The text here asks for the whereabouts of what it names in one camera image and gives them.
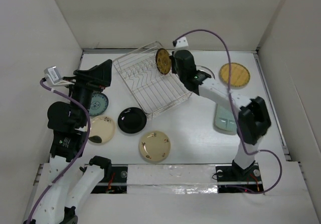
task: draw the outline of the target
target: white table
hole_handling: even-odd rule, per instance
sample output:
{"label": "white table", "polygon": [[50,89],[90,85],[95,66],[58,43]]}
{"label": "white table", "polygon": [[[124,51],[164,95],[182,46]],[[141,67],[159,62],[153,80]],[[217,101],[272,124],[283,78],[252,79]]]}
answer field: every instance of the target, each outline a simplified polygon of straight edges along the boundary
{"label": "white table", "polygon": [[[121,53],[85,54],[80,69],[89,69]],[[198,65],[211,68],[216,75],[226,63],[224,52],[193,52]],[[249,97],[267,96],[252,53],[231,52],[232,61],[245,65],[250,73],[249,84],[238,92]],[[117,120],[119,113],[130,106],[138,106],[116,71],[110,88],[104,93],[109,98],[106,115]],[[79,224],[87,223],[309,223],[317,224],[317,216],[297,162],[286,162],[282,141],[268,101],[272,126],[260,148],[274,151],[281,159],[283,177],[266,195],[238,194],[92,194],[79,214]],[[218,133],[213,129],[215,104],[192,95],[186,102],[162,113],[147,123],[145,129],[127,136],[117,128],[114,138],[103,146],[87,144],[83,158],[76,163],[88,163],[94,155],[110,158],[113,164],[147,164],[139,154],[138,140],[150,130],[165,132],[172,142],[169,157],[162,164],[230,163],[239,143],[237,136]],[[268,154],[259,154],[264,188],[276,180],[279,169]],[[45,164],[36,196],[47,186],[49,165]],[[203,183],[215,183],[204,179]]]}

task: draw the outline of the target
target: white wall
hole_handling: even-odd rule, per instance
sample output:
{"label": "white wall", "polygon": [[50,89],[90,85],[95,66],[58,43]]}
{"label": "white wall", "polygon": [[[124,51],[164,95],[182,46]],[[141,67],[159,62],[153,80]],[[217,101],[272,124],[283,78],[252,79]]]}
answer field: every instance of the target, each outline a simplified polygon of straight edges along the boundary
{"label": "white wall", "polygon": [[77,68],[81,49],[54,0],[0,0],[0,216],[22,223],[51,131],[47,108],[58,97],[39,86],[46,67]]}
{"label": "white wall", "polygon": [[[180,34],[216,31],[232,50],[255,50],[280,0],[56,0],[82,48],[135,48]],[[189,36],[193,49],[221,50],[209,34]]]}
{"label": "white wall", "polygon": [[321,220],[321,0],[285,0],[259,51],[294,160]]}

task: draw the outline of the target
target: white wire dish rack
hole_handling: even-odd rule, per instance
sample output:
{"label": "white wire dish rack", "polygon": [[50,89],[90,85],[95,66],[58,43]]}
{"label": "white wire dish rack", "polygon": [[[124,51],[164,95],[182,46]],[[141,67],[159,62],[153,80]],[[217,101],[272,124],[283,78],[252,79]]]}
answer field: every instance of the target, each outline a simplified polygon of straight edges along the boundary
{"label": "white wire dish rack", "polygon": [[160,42],[153,42],[113,61],[148,119],[187,100],[192,94],[175,74],[163,75],[158,71],[155,56],[159,48],[163,48]]}

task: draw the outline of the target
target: yellow round plate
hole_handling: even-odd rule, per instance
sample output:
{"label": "yellow round plate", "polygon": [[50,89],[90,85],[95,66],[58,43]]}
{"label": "yellow round plate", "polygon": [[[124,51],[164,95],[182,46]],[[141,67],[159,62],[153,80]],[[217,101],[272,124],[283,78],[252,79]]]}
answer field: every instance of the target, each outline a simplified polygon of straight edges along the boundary
{"label": "yellow round plate", "polygon": [[89,140],[96,144],[105,144],[115,134],[115,122],[108,116],[97,116],[91,120]]}
{"label": "yellow round plate", "polygon": [[166,75],[170,72],[172,62],[170,59],[169,52],[166,49],[158,49],[158,51],[156,52],[155,60],[157,69],[161,74]]}
{"label": "yellow round plate", "polygon": [[171,142],[163,132],[152,131],[140,139],[139,150],[144,159],[159,162],[169,155]]}
{"label": "yellow round plate", "polygon": [[[232,62],[231,63],[232,71],[231,71],[231,86],[232,87],[243,87],[247,85],[250,81],[251,74],[249,70],[243,65]],[[229,79],[229,64],[224,64],[220,69],[220,78],[228,83]]]}

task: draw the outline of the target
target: purple cable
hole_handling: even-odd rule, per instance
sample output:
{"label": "purple cable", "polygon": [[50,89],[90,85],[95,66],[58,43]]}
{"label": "purple cable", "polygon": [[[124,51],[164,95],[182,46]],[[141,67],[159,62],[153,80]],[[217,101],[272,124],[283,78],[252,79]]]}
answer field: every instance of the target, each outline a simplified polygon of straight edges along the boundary
{"label": "purple cable", "polygon": [[[40,85],[45,88],[46,90],[48,91],[51,91],[52,89],[48,86],[45,86],[44,85],[44,82],[46,80],[45,79],[41,79],[40,81]],[[73,98],[63,94],[62,92],[59,92],[57,90],[53,90],[53,92],[61,97],[64,97],[66,99],[68,99],[69,101],[73,102],[74,104],[76,104],[78,107],[80,107],[86,114],[86,119],[87,119],[87,133],[86,133],[86,137],[85,137],[85,141],[84,143],[82,144],[80,150],[78,151],[78,153],[76,154],[75,158],[72,159],[72,161],[66,166],[65,169],[63,169],[59,175],[57,175],[57,177],[52,181],[52,183],[56,183],[66,172],[67,170],[69,170],[69,168],[76,162],[76,160],[78,159],[78,157],[81,155],[81,153],[84,151],[85,149],[85,146],[86,146],[86,143],[88,141],[88,138],[89,138],[89,134],[90,134],[90,116],[89,116],[89,113],[88,113],[88,110],[85,109],[85,107],[79,103],[78,101],[74,100]],[[47,188],[41,193],[41,195],[39,196],[39,198],[37,199],[35,205],[33,206],[29,216],[28,216],[28,219],[27,219],[27,223],[26,224],[30,224],[31,222],[31,219],[32,219],[32,216],[33,214],[35,213],[36,211],[36,208],[37,206],[39,205],[40,201],[42,200],[42,198],[45,196],[45,194],[48,192],[48,190],[51,188],[51,185],[48,185]]]}
{"label": "purple cable", "polygon": [[209,31],[209,30],[205,30],[205,29],[195,29],[195,30],[192,30],[192,31],[189,31],[189,32],[186,32],[184,34],[182,34],[181,36],[177,37],[175,39],[175,41],[177,41],[179,38],[182,38],[190,33],[193,33],[193,32],[208,32],[208,33],[211,33],[212,35],[216,36],[218,39],[220,39],[220,41],[223,43],[224,45],[224,48],[226,50],[226,53],[227,53],[227,59],[228,59],[228,62],[229,62],[229,78],[228,78],[228,84],[227,84],[227,92],[228,92],[228,96],[229,96],[229,101],[230,101],[230,105],[231,105],[231,109],[232,109],[232,114],[234,116],[234,119],[235,119],[235,123],[236,123],[236,126],[237,126],[237,133],[241,139],[241,143],[242,143],[242,147],[243,147],[243,150],[245,152],[245,154],[247,155],[255,155],[257,153],[260,153],[260,152],[267,152],[267,153],[270,153],[272,154],[276,160],[278,161],[278,164],[279,164],[279,167],[280,167],[280,174],[279,174],[279,177],[278,179],[276,180],[276,182],[270,187],[268,188],[267,190],[264,190],[264,191],[261,191],[261,192],[253,192],[252,190],[248,189],[248,188],[245,188],[245,187],[241,187],[241,186],[236,186],[236,185],[226,185],[228,187],[235,187],[235,188],[239,188],[239,189],[242,189],[242,190],[247,190],[248,192],[247,193],[251,193],[251,194],[264,194],[268,191],[270,191],[271,189],[273,189],[281,180],[281,177],[282,177],[282,172],[283,172],[283,169],[282,169],[282,164],[281,164],[281,161],[279,159],[279,157],[272,151],[270,150],[257,150],[257,151],[254,151],[254,152],[248,152],[247,149],[246,149],[246,146],[245,146],[245,143],[244,143],[244,139],[243,139],[243,135],[240,131],[240,126],[239,126],[239,123],[237,121],[237,116],[236,116],[236,113],[235,113],[235,110],[233,108],[233,99],[232,99],[232,94],[231,94],[231,75],[232,75],[232,66],[231,66],[231,56],[230,56],[230,53],[229,53],[229,50],[227,48],[227,45],[226,43],[224,42],[224,40],[219,36],[217,35],[215,32],[212,32],[212,31]]}

